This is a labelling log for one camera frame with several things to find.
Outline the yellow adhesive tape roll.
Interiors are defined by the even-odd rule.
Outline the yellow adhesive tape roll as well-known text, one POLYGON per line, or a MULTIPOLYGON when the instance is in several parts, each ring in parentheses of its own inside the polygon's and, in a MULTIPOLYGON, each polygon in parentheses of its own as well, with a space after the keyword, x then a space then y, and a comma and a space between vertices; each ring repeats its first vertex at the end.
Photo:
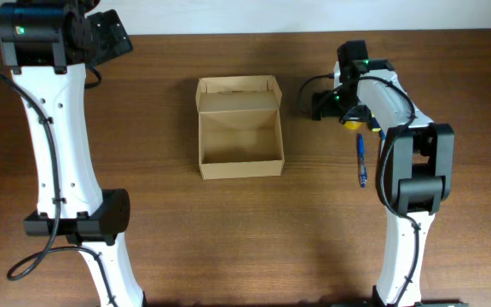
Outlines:
POLYGON ((348 130, 358 130, 359 128, 361 128, 362 126, 362 122, 358 122, 358 121, 346 121, 344 123, 344 127, 348 130))

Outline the blue ballpoint pen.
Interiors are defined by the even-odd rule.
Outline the blue ballpoint pen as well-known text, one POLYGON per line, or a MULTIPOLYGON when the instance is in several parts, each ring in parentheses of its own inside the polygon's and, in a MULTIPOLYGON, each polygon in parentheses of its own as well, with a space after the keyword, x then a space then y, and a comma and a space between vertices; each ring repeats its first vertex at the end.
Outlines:
POLYGON ((367 185, 367 168, 365 166, 365 146, 362 134, 357 135, 357 154, 359 162, 360 186, 365 188, 367 185))

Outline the brown cardboard box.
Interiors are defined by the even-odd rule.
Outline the brown cardboard box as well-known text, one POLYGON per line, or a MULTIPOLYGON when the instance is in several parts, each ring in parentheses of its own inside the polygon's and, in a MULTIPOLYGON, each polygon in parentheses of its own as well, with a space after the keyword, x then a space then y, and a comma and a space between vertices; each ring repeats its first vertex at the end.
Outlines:
POLYGON ((204 180, 282 174, 281 100, 273 75, 199 80, 195 102, 199 170, 204 180))

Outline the yellow highlighter marker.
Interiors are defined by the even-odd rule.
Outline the yellow highlighter marker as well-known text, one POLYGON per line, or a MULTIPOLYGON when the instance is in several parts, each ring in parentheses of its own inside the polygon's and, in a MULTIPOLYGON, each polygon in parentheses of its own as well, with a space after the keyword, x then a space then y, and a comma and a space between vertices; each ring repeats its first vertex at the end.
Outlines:
POLYGON ((380 132, 381 131, 381 127, 380 127, 380 125, 379 125, 378 121, 376 120, 376 117, 373 113, 371 113, 369 129, 373 132, 380 132))

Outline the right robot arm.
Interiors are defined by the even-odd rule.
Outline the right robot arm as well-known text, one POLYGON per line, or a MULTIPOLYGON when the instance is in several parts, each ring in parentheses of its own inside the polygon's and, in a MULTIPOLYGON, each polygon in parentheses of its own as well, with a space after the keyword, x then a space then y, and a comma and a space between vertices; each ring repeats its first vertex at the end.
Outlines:
POLYGON ((375 185, 386 212, 383 266, 371 306, 420 306, 419 280, 430 226, 451 191, 455 134, 413 103, 393 65, 362 40, 337 49, 334 87, 313 97, 313 120, 368 123, 381 143, 375 185))

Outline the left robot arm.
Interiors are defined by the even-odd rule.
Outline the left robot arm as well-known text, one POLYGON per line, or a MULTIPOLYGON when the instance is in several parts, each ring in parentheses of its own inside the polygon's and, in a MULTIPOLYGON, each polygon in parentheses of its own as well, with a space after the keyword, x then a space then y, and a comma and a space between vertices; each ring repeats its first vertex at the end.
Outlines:
POLYGON ((11 73, 5 82, 21 97, 38 173, 36 210, 24 220, 45 248, 13 266, 11 281, 29 275, 54 242, 87 263, 101 304, 143 306, 125 232, 130 221, 126 190, 99 186, 90 157, 84 114, 86 78, 102 63, 132 51, 114 10, 98 12, 94 1, 16 1, 0 6, 0 48, 11 73))

